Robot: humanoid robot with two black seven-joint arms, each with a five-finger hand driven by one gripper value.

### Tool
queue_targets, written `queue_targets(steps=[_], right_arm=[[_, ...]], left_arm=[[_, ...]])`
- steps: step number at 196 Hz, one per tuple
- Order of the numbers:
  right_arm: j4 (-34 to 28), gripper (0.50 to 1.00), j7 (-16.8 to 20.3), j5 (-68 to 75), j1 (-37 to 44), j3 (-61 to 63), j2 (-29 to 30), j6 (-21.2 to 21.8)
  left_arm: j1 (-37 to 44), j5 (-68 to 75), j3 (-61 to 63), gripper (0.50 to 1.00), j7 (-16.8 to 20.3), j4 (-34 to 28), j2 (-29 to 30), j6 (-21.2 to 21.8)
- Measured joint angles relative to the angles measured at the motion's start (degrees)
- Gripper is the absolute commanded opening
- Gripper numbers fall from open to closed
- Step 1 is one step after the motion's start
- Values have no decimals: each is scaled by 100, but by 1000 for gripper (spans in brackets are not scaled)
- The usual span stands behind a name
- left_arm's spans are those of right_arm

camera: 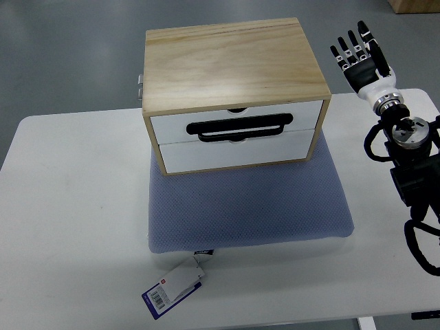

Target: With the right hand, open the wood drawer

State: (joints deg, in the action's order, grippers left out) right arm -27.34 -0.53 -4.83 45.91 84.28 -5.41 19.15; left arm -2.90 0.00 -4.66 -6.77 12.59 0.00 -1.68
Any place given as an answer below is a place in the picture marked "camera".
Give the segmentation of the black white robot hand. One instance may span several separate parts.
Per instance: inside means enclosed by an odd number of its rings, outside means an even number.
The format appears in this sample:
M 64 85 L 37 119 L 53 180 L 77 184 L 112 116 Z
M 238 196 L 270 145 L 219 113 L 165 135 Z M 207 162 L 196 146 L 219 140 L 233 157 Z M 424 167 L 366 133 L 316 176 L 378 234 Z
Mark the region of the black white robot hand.
M 332 45 L 330 50 L 352 90 L 380 116 L 387 108 L 403 104 L 404 98 L 396 88 L 395 72 L 365 22 L 358 21 L 357 30 L 358 34 L 348 31 L 352 47 L 340 36 L 340 46 Z

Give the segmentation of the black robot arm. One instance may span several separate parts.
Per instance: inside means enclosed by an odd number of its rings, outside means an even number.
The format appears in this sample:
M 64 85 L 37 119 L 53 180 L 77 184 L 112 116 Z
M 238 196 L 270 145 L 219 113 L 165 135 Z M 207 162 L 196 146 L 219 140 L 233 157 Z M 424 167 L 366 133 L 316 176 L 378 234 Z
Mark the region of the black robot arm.
M 376 162 L 392 162 L 393 183 L 401 200 L 410 208 L 410 219 L 404 225 L 407 246 L 421 268 L 439 275 L 439 267 L 431 264 L 420 250 L 415 230 L 435 237 L 439 229 L 424 222 L 428 209 L 439 216 L 439 117 L 427 122 L 411 117 L 408 107 L 398 100 L 385 102 L 376 114 L 380 117 L 364 140 L 367 156 Z

